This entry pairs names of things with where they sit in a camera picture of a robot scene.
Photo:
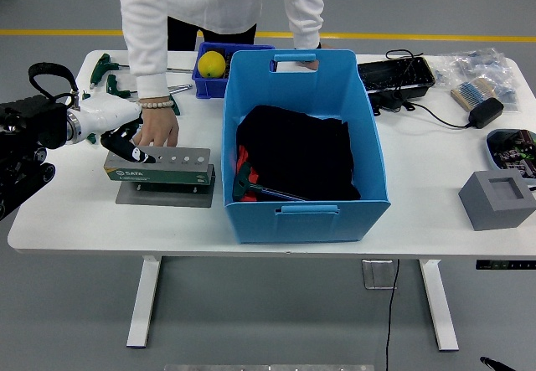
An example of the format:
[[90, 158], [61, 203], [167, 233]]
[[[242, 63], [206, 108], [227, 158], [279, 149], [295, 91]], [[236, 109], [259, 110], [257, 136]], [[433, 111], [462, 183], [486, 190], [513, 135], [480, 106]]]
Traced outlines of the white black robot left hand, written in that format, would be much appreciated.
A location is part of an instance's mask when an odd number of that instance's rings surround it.
[[132, 142], [142, 108], [135, 102], [107, 93], [92, 95], [78, 108], [68, 109], [68, 142], [76, 144], [90, 134], [100, 135], [100, 143], [129, 162], [155, 163], [156, 158]]

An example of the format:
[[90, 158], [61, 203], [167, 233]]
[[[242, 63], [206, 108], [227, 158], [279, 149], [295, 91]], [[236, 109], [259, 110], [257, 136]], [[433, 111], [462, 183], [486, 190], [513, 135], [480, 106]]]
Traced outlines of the person's right hand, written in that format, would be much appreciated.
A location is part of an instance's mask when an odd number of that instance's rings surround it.
[[142, 128], [133, 142], [139, 147], [175, 147], [178, 133], [178, 120], [172, 107], [143, 108]]

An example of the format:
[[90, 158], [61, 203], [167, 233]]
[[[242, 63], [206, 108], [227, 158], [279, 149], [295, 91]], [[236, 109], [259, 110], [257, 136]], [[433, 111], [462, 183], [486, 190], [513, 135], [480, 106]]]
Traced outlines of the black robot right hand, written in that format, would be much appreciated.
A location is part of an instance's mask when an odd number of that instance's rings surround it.
[[507, 366], [505, 363], [501, 363], [489, 357], [481, 356], [480, 361], [494, 371], [515, 371], [514, 368]]

